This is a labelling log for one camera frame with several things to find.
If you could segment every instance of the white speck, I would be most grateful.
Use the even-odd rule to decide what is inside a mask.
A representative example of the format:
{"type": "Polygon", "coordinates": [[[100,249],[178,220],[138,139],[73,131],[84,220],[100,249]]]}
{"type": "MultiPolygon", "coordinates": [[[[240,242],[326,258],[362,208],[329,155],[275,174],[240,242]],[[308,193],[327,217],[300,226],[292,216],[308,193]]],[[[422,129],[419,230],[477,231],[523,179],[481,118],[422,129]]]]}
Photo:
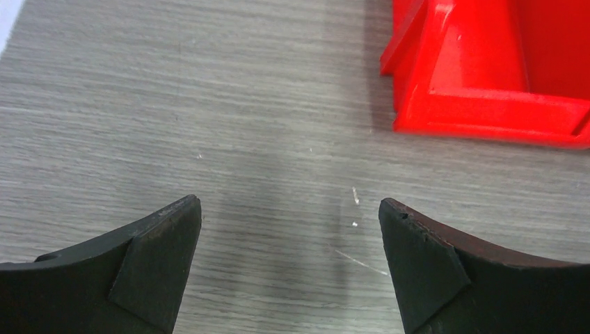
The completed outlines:
{"type": "Polygon", "coordinates": [[[361,266],[363,266],[363,267],[365,267],[365,268],[368,268],[368,269],[371,269],[372,271],[375,271],[375,272],[377,272],[377,273],[380,273],[381,275],[389,276],[389,274],[388,274],[388,273],[386,273],[386,272],[384,272],[384,271],[381,271],[381,270],[379,270],[379,269],[373,268],[373,267],[371,267],[371,266],[370,266],[370,265],[368,265],[368,264],[364,264],[364,263],[362,263],[361,261],[359,261],[359,260],[355,259],[354,257],[351,257],[350,255],[348,255],[348,254],[346,254],[346,253],[344,253],[344,252],[341,252],[341,251],[339,251],[339,250],[338,250],[338,249],[336,249],[336,248],[334,248],[334,251],[335,251],[336,253],[338,253],[338,254],[340,254],[340,255],[344,256],[345,258],[347,258],[347,259],[351,260],[352,262],[354,262],[354,263],[356,263],[356,264],[360,264],[361,266]]]}
{"type": "Polygon", "coordinates": [[[356,193],[356,188],[352,187],[352,196],[354,197],[354,203],[356,203],[358,205],[358,203],[360,202],[358,199],[358,194],[356,193]]]}

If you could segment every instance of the wood grain surface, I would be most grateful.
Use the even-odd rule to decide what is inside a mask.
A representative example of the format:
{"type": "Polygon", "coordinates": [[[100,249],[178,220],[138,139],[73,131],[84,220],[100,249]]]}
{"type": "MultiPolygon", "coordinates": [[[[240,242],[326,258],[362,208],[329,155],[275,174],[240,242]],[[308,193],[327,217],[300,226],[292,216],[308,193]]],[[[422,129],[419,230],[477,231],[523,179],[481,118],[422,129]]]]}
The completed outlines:
{"type": "Polygon", "coordinates": [[[188,193],[175,333],[403,333],[378,204],[590,262],[590,155],[390,131],[388,0],[28,0],[0,60],[0,261],[188,193]],[[356,190],[358,204],[353,188],[356,190]]]}

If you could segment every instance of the gray laminate surface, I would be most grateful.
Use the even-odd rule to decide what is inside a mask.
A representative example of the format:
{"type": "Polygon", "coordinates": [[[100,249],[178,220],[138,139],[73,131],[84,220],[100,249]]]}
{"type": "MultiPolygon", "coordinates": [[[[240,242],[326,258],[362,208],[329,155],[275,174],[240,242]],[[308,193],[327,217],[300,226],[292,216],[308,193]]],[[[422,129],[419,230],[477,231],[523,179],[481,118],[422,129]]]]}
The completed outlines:
{"type": "Polygon", "coordinates": [[[194,193],[176,333],[403,333],[388,196],[590,261],[588,152],[389,131],[390,20],[387,0],[28,0],[0,60],[0,261],[194,193]]]}

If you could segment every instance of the gray wooden table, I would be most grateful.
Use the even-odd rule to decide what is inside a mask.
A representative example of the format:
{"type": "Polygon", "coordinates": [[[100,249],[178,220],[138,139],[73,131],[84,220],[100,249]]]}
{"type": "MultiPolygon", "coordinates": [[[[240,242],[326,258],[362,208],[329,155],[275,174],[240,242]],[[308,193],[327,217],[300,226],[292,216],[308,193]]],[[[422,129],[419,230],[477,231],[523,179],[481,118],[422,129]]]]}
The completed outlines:
{"type": "Polygon", "coordinates": [[[588,152],[390,131],[390,8],[28,0],[0,61],[0,261],[194,193],[176,333],[403,333],[377,221],[389,196],[590,261],[588,152]]]}

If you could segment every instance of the red plastic bin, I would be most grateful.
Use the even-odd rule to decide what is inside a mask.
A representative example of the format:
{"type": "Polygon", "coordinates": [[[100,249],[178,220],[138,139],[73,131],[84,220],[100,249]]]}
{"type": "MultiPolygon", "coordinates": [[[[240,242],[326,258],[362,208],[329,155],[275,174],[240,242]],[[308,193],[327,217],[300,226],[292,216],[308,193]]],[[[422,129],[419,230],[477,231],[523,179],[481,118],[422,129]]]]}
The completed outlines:
{"type": "Polygon", "coordinates": [[[394,0],[397,132],[590,148],[589,0],[394,0]]]}

